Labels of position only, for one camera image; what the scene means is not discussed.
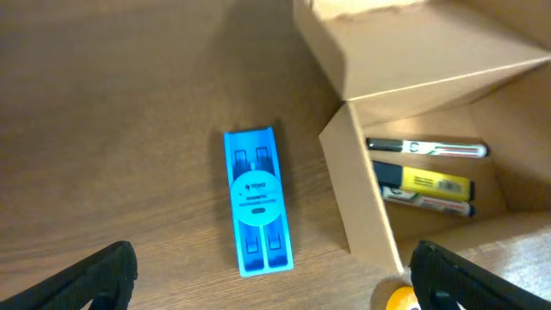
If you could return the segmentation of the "yellow highlighter pen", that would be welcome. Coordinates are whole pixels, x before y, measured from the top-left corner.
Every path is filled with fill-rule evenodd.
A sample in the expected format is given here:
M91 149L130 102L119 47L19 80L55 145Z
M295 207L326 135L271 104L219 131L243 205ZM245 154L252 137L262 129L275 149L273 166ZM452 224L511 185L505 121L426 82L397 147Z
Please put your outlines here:
M475 183L466 177L380 161L372 164L381 186L458 202L475 199Z

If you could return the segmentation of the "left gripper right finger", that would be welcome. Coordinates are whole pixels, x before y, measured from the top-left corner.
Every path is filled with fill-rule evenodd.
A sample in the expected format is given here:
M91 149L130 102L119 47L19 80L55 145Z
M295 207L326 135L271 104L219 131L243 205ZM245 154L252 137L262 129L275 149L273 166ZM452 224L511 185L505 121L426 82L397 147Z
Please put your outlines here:
M431 241L421 240L410 261L422 310L550 310L550 302Z

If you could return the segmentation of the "blue magnetic whiteboard duster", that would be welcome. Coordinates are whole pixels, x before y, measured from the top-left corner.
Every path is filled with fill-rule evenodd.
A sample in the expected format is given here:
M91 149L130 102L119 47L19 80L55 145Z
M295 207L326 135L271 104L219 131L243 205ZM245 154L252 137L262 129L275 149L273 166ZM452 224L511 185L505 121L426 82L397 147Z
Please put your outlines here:
M238 271L242 277L294 268L272 127L224 133Z

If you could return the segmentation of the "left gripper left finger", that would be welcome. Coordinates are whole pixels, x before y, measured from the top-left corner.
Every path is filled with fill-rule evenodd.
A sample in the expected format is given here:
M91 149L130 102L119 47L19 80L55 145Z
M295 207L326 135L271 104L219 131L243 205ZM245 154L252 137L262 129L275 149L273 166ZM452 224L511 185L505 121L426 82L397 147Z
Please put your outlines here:
M127 310L138 277L135 251L117 241L1 302L4 310Z

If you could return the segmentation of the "brown cardboard box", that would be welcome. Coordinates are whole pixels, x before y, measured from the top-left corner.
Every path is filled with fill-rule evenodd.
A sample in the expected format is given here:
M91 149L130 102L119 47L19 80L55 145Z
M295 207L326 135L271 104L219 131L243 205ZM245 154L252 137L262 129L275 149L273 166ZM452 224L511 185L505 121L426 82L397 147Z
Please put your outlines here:
M294 21L342 100L319 138L352 255L400 273L550 228L548 0L305 1ZM371 151L366 138L483 144L485 158ZM467 177L471 218L384 201L373 161Z

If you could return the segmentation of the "black whiteboard marker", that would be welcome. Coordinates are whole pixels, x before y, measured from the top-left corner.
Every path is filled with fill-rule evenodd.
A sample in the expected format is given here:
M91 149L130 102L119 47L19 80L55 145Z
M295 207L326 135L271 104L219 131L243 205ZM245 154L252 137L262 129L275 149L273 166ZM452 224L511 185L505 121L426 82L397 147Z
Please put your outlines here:
M485 158L489 155L487 146L483 144L366 138L366 145L371 151L400 152L441 157Z

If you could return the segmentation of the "blue whiteboard marker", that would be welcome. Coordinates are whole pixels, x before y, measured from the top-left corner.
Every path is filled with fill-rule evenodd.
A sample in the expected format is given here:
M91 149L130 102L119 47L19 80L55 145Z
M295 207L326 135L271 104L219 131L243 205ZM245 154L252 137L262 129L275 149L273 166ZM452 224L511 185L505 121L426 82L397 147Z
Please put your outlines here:
M461 217L473 217L476 213L474 206L464 201L449 201L387 186L380 186L380 191L383 200L387 202L396 202Z

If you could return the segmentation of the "yellow adhesive tape roll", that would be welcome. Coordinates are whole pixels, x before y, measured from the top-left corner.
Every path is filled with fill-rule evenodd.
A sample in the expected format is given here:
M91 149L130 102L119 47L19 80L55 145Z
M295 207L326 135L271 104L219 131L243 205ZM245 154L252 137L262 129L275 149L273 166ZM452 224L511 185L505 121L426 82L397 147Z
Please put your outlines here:
M387 301L386 310L421 310L413 287L405 286L395 290Z

